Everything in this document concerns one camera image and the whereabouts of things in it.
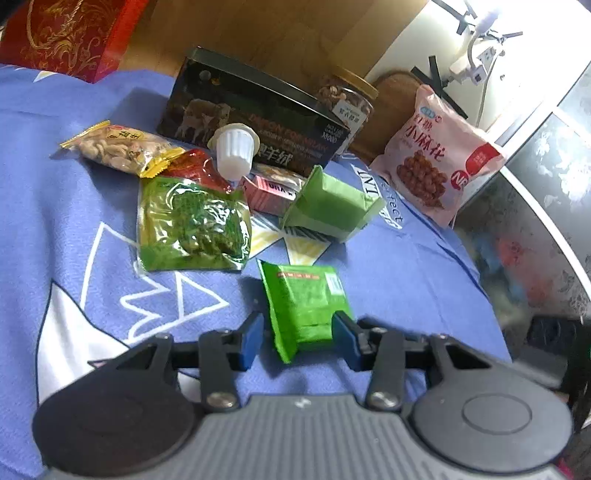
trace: barcode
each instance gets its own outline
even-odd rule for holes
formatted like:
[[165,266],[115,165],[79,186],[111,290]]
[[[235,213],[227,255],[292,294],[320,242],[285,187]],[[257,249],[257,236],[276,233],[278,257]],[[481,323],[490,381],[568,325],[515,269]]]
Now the barcode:
[[329,285],[329,290],[333,295],[345,295],[343,286],[340,284],[339,277],[334,273],[325,273],[326,283]]

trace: pink snack bag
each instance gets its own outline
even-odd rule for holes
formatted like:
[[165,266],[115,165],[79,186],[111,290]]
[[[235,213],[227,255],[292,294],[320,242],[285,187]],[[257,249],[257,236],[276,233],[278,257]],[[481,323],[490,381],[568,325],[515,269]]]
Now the pink snack bag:
[[371,164],[404,198],[440,226],[453,219],[464,187],[499,170],[505,157],[427,85],[417,90],[415,112]]

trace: ribbed gray surface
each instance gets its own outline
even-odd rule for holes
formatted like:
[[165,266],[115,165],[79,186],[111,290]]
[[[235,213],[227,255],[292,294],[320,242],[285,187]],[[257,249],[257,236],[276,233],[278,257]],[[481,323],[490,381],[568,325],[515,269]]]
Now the ribbed gray surface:
[[[393,414],[360,407],[351,395],[254,396],[215,414],[181,452],[125,480],[483,480],[416,444]],[[558,480],[553,467],[507,480]],[[51,471],[44,480],[82,480]]]

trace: plastic jar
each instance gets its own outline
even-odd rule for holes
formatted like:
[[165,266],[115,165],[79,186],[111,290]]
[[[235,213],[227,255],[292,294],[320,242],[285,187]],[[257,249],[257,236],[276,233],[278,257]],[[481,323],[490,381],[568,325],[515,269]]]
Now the plastic jar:
[[332,67],[330,75],[322,81],[316,98],[326,105],[345,125],[350,134],[336,151],[341,155],[353,141],[355,135],[374,112],[371,104],[378,91],[353,72],[338,65]]

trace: bright green packet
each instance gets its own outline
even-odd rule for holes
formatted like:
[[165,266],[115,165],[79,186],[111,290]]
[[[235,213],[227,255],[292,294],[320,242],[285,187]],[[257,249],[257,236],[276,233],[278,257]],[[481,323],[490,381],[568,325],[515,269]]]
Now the bright green packet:
[[316,165],[281,219],[281,228],[302,226],[345,242],[385,206],[382,197],[371,197]]
[[241,190],[193,180],[141,180],[138,259],[152,270],[242,270],[251,249],[251,217]]
[[332,340],[332,316],[351,310],[333,267],[275,265],[258,261],[269,300],[275,348],[291,363],[298,347]]

